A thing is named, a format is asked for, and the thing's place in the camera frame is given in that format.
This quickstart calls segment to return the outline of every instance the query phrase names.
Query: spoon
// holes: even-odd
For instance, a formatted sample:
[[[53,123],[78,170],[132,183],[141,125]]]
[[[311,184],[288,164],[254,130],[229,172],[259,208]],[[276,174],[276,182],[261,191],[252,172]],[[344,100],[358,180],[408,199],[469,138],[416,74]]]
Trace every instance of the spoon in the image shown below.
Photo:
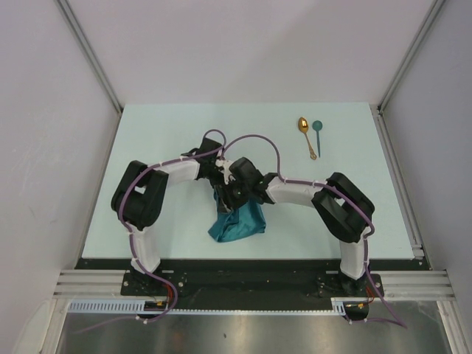
[[[311,159],[316,160],[316,154],[313,151],[313,148],[311,147],[310,140],[308,140],[308,135],[307,135],[308,122],[304,117],[300,117],[300,119],[298,119],[298,130],[301,131],[305,135],[305,138],[307,139],[308,149],[310,150]]]
[[[320,149],[319,149],[319,146],[320,146],[320,143],[319,143],[319,131],[321,129],[323,129],[323,123],[321,123],[319,120],[315,120],[311,126],[315,132],[316,132],[316,144],[318,145],[318,156],[319,157],[322,157],[322,153],[320,153]]]

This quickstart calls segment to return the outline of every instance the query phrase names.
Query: black mounting plate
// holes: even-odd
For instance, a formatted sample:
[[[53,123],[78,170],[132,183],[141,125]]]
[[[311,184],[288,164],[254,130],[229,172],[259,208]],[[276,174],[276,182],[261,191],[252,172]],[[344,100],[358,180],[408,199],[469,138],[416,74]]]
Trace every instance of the black mounting plate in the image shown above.
[[[162,270],[155,272],[178,291],[176,309],[191,310],[331,310],[331,297],[348,296],[337,274],[297,270]],[[380,284],[380,276],[373,274]],[[166,296],[167,289],[134,269],[123,277],[123,296]]]

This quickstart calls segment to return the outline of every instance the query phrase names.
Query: gold spoon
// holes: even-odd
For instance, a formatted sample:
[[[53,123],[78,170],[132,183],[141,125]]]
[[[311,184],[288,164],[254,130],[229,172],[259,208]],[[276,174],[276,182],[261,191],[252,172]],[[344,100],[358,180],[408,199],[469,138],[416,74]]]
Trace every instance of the gold spoon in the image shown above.
[[[298,130],[301,131],[305,135],[305,138],[307,139],[308,149],[310,149],[311,159],[316,160],[315,151],[311,147],[310,140],[308,140],[308,135],[307,135],[308,129],[309,127],[308,127],[307,120],[304,117],[300,117],[300,119],[298,119]]]

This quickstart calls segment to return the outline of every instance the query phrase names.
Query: cloth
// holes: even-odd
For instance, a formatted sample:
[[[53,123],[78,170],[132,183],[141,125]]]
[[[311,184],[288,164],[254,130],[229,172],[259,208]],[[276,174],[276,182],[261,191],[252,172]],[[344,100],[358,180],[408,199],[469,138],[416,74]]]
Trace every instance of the cloth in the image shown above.
[[[218,197],[215,195],[216,209]],[[266,231],[266,220],[263,211],[256,201],[249,199],[241,208],[229,213],[219,212],[216,222],[208,230],[216,242],[240,240],[253,234],[263,234]]]

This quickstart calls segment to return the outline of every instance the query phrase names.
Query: teal spoon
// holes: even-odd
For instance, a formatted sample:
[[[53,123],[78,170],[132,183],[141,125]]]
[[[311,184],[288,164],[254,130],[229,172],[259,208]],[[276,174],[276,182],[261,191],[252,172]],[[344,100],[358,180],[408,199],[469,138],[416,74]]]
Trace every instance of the teal spoon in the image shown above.
[[[322,153],[319,149],[319,131],[323,129],[323,123],[321,123],[319,120],[315,120],[312,124],[312,128],[316,132],[316,144],[318,145],[318,157],[322,157]]]

